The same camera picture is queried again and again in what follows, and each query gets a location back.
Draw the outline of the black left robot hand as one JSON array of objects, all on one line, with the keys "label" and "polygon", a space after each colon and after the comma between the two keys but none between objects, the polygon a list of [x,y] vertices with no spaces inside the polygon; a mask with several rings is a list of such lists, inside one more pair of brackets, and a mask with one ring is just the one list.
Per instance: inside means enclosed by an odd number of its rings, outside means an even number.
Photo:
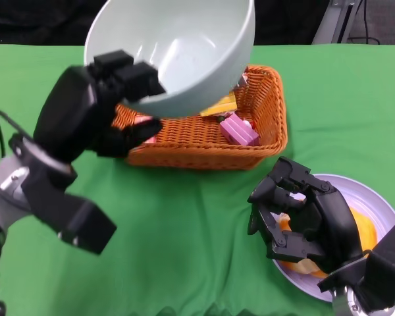
[{"label": "black left robot hand", "polygon": [[126,157],[161,131],[158,118],[113,126],[117,106],[159,95],[165,90],[158,71],[135,63],[123,50],[94,57],[86,66],[70,66],[59,77],[39,114],[34,142],[50,156],[71,163],[85,150],[101,157]]}]

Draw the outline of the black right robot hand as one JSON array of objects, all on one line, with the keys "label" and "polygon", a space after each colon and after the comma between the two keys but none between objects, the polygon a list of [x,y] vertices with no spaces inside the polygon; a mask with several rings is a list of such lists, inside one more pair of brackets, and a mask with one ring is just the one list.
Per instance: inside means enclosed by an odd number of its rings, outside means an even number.
[{"label": "black right robot hand", "polygon": [[289,158],[278,158],[248,203],[248,234],[260,233],[269,259],[310,259],[330,274],[363,255],[356,221],[341,192]]}]

